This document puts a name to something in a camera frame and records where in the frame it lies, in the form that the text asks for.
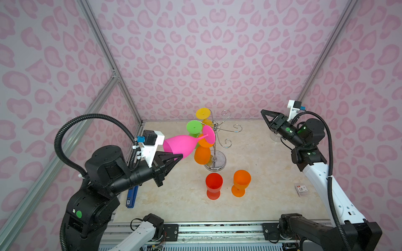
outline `aluminum frame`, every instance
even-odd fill
[[[117,86],[117,83],[117,78],[110,78],[101,93],[95,98],[94,102],[92,102],[85,113],[99,112],[113,89]],[[92,119],[88,119],[75,126],[72,133],[63,144],[63,151],[67,157],[72,154],[91,123]],[[0,232],[0,250],[7,250],[11,247],[63,166],[64,163],[57,156],[54,156],[49,162],[45,170],[25,195],[24,199],[4,224]]]
[[[303,86],[303,89],[297,96],[297,101],[302,101],[304,96],[306,95],[307,91],[309,90],[310,86],[314,83],[316,79],[318,71],[322,68],[323,64],[329,58],[330,52],[334,48],[336,42],[342,35],[344,29],[346,28],[353,11],[356,9],[357,3],[359,0],[349,0],[346,4],[345,9],[342,11],[338,22],[336,23],[334,29],[332,30],[331,35],[328,38],[327,43],[325,44],[320,56],[318,57],[317,63],[314,65],[313,69],[308,76],[306,83]]]
[[[331,226],[331,221],[314,220],[317,223]],[[171,244],[183,243],[268,243],[264,238],[263,223],[279,223],[269,221],[229,221],[229,222],[165,222],[178,224],[177,241]],[[130,223],[109,223],[101,245],[116,245],[132,233]],[[294,243],[294,240],[280,240],[280,243]]]
[[[132,113],[134,114],[135,119],[137,120],[137,122],[139,124],[142,123],[141,117],[137,111],[137,108],[135,107],[133,98],[131,97],[127,85],[124,83],[123,78],[121,77],[121,73],[119,71],[119,68],[117,67],[117,64],[112,56],[112,53],[109,49],[109,47],[107,46],[106,40],[103,37],[102,31],[99,28],[98,22],[96,21],[96,17],[95,14],[92,10],[91,5],[89,4],[89,2],[87,0],[76,0],[78,5],[80,6],[81,9],[81,13],[85,16],[86,21],[88,22],[92,33],[95,36],[96,41],[98,42],[103,55],[105,55],[105,59],[110,67],[110,70],[113,72],[113,77],[116,77],[117,79],[119,79],[119,85],[120,88],[124,94],[125,99],[127,100],[129,107],[132,111]]]

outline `pink leopard print wallpaper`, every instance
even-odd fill
[[[331,129],[339,185],[382,228],[381,251],[402,250],[401,13],[401,1],[361,1],[304,99]]]
[[[0,2],[0,228],[111,76],[74,0]]]
[[[136,120],[118,86],[99,113],[118,119],[133,133],[137,130]],[[71,160],[84,167],[92,153],[105,145],[121,147],[127,157],[131,141],[113,123],[106,120],[94,120],[71,155]],[[78,191],[82,182],[78,174],[78,171],[66,165],[62,168],[10,251],[53,251],[60,249],[59,231],[67,202]]]
[[[145,120],[285,111],[346,0],[90,0]]]

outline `round metal base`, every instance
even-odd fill
[[[216,151],[216,158],[213,155],[213,151],[211,151],[211,160],[207,164],[205,164],[205,168],[212,171],[212,172],[218,172],[222,170],[226,166],[226,157],[221,151]]]

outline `table surface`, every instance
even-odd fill
[[[162,131],[167,139],[187,134],[186,124],[147,122],[145,129]],[[158,188],[153,180],[140,186],[134,208],[125,206],[127,191],[123,192],[113,222],[130,222],[149,213],[165,222],[278,220],[284,213],[300,213],[308,219],[329,218],[310,181],[292,163],[290,150],[270,138],[263,120],[228,120],[222,128],[232,130],[233,124],[240,124],[243,131],[218,133],[221,143],[228,138],[233,145],[227,149],[217,145],[227,159],[225,168],[218,172],[224,183],[217,200],[207,197],[205,178],[211,172],[194,161],[193,152],[176,164],[163,186]],[[237,198],[231,188],[233,175],[240,169],[248,171],[252,180],[245,195]],[[304,183],[309,195],[299,197],[295,183]]]

